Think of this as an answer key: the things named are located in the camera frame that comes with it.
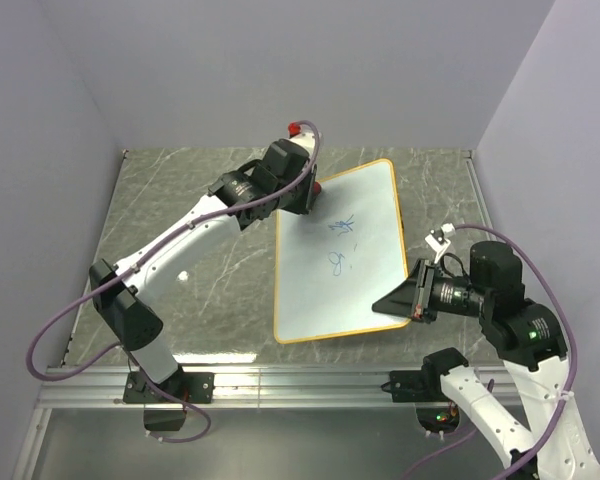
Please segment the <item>orange framed whiteboard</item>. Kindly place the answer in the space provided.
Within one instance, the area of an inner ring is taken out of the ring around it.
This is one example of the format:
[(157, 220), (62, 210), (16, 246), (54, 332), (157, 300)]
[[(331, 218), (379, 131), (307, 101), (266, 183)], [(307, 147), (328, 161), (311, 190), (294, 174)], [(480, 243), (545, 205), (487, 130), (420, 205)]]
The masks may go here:
[(393, 163), (377, 159), (319, 183), (310, 214), (276, 214), (276, 341), (293, 344), (406, 326), (406, 317), (372, 309), (408, 276)]

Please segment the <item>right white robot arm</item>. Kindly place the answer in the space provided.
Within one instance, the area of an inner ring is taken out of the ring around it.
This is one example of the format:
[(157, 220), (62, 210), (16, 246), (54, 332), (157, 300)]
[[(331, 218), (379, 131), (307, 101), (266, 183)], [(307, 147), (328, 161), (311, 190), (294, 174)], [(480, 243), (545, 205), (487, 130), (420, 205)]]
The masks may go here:
[(420, 381), (398, 373), (385, 383), (393, 396), (446, 399), (463, 411), (498, 455), (503, 479), (600, 479), (571, 386), (576, 352), (564, 320), (525, 295), (528, 260), (507, 243), (471, 247), (469, 267), (452, 275), (443, 261), (417, 261), (409, 277), (377, 300), (376, 313), (422, 323), (446, 313), (474, 318), (511, 376), (526, 415), (520, 425), (455, 348), (426, 356)]

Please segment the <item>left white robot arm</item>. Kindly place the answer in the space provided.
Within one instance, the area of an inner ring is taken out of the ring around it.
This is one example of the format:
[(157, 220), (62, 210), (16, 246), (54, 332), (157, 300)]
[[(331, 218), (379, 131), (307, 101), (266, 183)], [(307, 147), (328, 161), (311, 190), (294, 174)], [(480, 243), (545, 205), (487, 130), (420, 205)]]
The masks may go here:
[(239, 236), (274, 211), (308, 214), (319, 194), (319, 137), (299, 133), (274, 141), (260, 159), (222, 174), (177, 222), (137, 252), (89, 269), (96, 312), (146, 375), (146, 388), (160, 402), (186, 399), (181, 365), (163, 338), (153, 311), (178, 274), (213, 248)]

